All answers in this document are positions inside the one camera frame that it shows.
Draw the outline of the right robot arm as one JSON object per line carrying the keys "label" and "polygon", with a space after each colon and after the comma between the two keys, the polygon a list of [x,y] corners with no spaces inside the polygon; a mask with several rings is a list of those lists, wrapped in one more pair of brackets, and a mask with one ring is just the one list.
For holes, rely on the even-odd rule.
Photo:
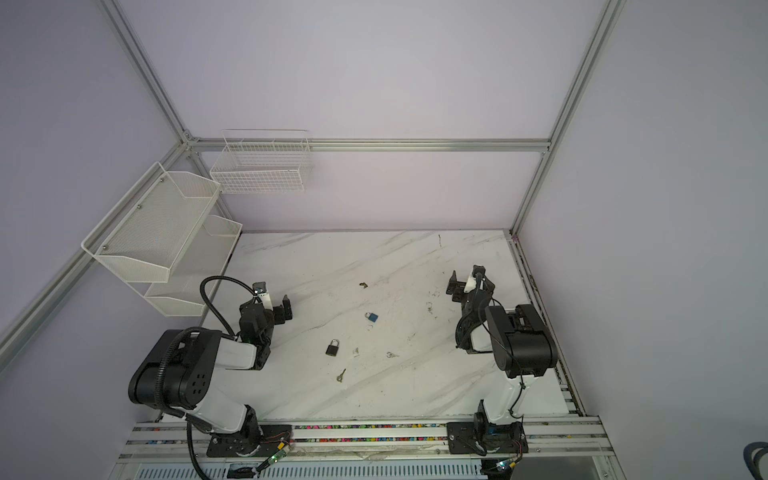
{"label": "right robot arm", "polygon": [[494,293],[495,284],[480,265],[465,281],[456,274],[448,280],[446,294],[461,305],[455,346],[467,354],[492,355],[505,381],[479,401],[471,421],[447,424],[447,442],[452,454],[511,453],[521,458],[528,446],[520,409],[534,382],[555,369],[559,354],[533,305],[508,310]]}

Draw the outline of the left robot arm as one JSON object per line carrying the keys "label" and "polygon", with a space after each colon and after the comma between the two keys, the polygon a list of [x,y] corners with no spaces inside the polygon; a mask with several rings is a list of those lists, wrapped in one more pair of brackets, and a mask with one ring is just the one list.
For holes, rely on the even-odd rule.
{"label": "left robot arm", "polygon": [[[228,282],[246,290],[250,299],[238,307],[233,328],[207,293],[212,282]],[[237,401],[214,385],[213,375],[223,371],[258,371],[271,354],[274,329],[293,318],[291,300],[275,304],[264,282],[213,275],[199,285],[201,298],[222,324],[222,331],[204,327],[167,330],[137,368],[128,386],[129,400],[187,422],[188,429],[211,437],[215,448],[250,456],[290,441],[292,428],[273,433],[259,424],[255,408]]]}

